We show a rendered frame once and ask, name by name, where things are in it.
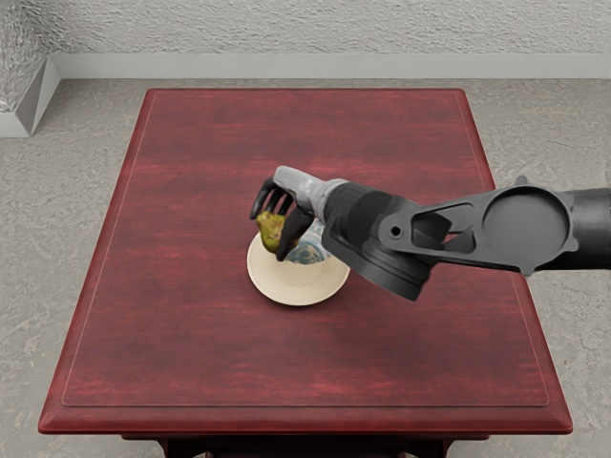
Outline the yellow-green fruit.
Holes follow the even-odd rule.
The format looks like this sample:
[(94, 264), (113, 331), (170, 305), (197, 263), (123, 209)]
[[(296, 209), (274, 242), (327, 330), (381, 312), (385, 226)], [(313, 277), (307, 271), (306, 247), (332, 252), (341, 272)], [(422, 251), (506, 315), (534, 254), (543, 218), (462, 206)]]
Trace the yellow-green fruit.
[(275, 254), (280, 244), (285, 216), (264, 211), (257, 215), (256, 223), (263, 247), (268, 252)]

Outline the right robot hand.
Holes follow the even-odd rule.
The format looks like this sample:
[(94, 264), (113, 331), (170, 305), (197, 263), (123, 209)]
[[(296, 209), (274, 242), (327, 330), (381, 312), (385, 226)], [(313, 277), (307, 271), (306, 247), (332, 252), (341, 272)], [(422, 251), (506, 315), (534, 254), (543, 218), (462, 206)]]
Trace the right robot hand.
[(274, 251), (277, 261), (285, 260), (315, 219), (325, 222), (324, 209), (330, 194), (345, 183), (347, 181), (341, 178), (321, 180), (287, 166), (278, 167), (263, 183), (250, 211), (251, 219), (262, 210), (285, 216), (290, 205), (296, 205), (285, 219), (278, 248)]

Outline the cream plate with blue pattern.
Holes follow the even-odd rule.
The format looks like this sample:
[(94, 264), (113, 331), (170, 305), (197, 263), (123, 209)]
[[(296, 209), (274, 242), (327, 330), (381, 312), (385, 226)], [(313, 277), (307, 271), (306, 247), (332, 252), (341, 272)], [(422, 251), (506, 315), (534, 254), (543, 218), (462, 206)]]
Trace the cream plate with blue pattern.
[(287, 258), (278, 262), (255, 236), (247, 251), (247, 271), (256, 288), (274, 302), (306, 306), (322, 302), (343, 287), (350, 269), (322, 245), (325, 226), (315, 220)]

